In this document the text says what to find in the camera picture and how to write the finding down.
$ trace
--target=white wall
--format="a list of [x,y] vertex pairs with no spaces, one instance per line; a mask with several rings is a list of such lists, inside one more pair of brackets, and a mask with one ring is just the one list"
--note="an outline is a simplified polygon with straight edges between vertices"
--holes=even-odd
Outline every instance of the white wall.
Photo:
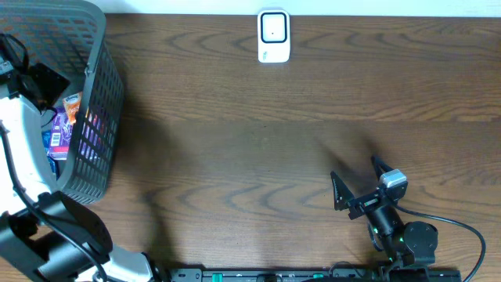
[[88,0],[105,13],[257,15],[501,16],[501,0]]

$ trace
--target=wooden table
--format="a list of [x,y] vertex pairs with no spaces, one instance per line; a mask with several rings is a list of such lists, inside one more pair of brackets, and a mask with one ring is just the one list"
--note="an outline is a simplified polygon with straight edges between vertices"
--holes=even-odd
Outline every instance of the wooden table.
[[[127,100],[92,210],[115,243],[166,266],[374,264],[366,220],[333,209],[329,172],[366,193],[377,153],[409,178],[402,206],[484,234],[474,280],[499,280],[501,20],[294,16],[290,61],[266,65],[255,16],[107,18]],[[464,278],[478,239],[432,223],[435,266]]]

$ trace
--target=basket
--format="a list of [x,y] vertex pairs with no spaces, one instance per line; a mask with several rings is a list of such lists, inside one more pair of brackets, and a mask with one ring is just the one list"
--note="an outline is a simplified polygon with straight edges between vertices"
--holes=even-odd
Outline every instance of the basket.
[[0,31],[24,43],[31,63],[44,63],[83,87],[57,182],[74,200],[91,204],[106,192],[124,103],[124,87],[104,42],[106,18],[86,1],[1,2]]

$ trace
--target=cable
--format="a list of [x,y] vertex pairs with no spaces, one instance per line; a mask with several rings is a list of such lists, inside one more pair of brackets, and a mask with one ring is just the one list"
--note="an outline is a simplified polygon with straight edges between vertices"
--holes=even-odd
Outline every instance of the cable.
[[333,276],[333,271],[340,265],[340,264],[347,264],[349,265],[356,273],[357,275],[362,278],[362,274],[360,274],[360,272],[355,268],[355,266],[353,266],[353,264],[351,264],[351,262],[346,262],[346,261],[341,261],[341,262],[336,262],[334,263],[333,266],[330,267],[329,269],[329,277],[332,277]]
[[49,123],[51,123],[52,121],[54,121],[54,119],[57,117],[57,110],[55,107],[47,107],[47,110],[51,110],[54,112],[54,115],[51,117],[50,121],[47,121],[46,124],[42,125],[42,127],[44,128],[46,125],[48,125]]
[[379,244],[377,244],[376,238],[374,238],[373,227],[370,225],[370,222],[367,223],[367,230],[369,231],[370,241],[373,243],[376,251],[383,251],[383,248],[380,247]]
[[73,238],[71,238],[64,230],[61,230],[58,226],[55,226],[51,223],[51,221],[47,218],[45,213],[42,211],[39,211],[37,208],[35,208],[30,201],[26,198],[26,195],[24,195],[23,192],[23,187],[21,186],[21,183],[19,179],[17,178],[16,175],[16,169],[14,168],[14,162],[13,162],[13,156],[10,152],[10,146],[9,146],[9,141],[7,140],[7,131],[3,127],[2,123],[0,123],[0,136],[2,137],[2,144],[3,144],[3,150],[5,153],[5,159],[7,160],[7,167],[9,169],[9,175],[11,180],[13,181],[13,189],[19,196],[19,198],[22,200],[22,202],[26,205],[26,208],[30,213],[32,213],[34,216],[37,217],[38,220],[43,222],[46,226],[50,227],[52,230],[56,231],[61,237],[66,239],[68,242],[70,242],[76,249],[81,251],[91,262],[92,264],[97,268],[99,271],[99,275],[101,276],[101,279],[103,282],[108,281],[108,276],[106,275],[106,271],[104,268],[101,266],[101,264],[94,258],[94,256],[91,254],[89,250],[84,248],[81,244],[79,244],[77,241],[75,241]]
[[478,269],[480,268],[481,264],[484,261],[485,249],[486,249],[485,239],[482,236],[482,234],[480,232],[478,232],[478,230],[476,230],[475,228],[473,228],[473,227],[471,227],[471,226],[469,226],[467,224],[464,224],[462,222],[458,222],[456,220],[447,219],[447,218],[443,218],[443,217],[436,216],[436,215],[427,215],[427,214],[420,213],[420,212],[417,212],[417,211],[410,211],[410,210],[408,210],[406,208],[400,207],[394,201],[390,201],[390,202],[391,202],[391,204],[396,209],[398,209],[401,212],[405,212],[405,213],[410,214],[410,215],[420,216],[420,217],[425,218],[425,219],[434,219],[434,220],[438,220],[438,221],[442,221],[442,222],[451,223],[451,224],[453,224],[455,226],[463,227],[463,228],[465,228],[465,229],[473,232],[475,235],[477,235],[477,237],[478,237],[478,239],[480,239],[480,243],[482,245],[482,249],[481,249],[481,252],[480,252],[480,257],[478,258],[478,261],[477,261],[477,264],[475,265],[475,267],[471,270],[470,274],[468,274],[468,276],[464,279],[463,282],[468,282],[468,281],[471,280],[471,278],[473,278],[473,276],[475,275],[475,273],[477,273]]

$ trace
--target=white plug-in device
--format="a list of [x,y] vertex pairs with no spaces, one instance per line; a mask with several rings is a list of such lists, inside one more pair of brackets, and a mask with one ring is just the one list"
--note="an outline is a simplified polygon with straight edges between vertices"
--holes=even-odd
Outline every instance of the white plug-in device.
[[290,20],[283,10],[265,10],[258,15],[258,60],[283,63],[290,56]]

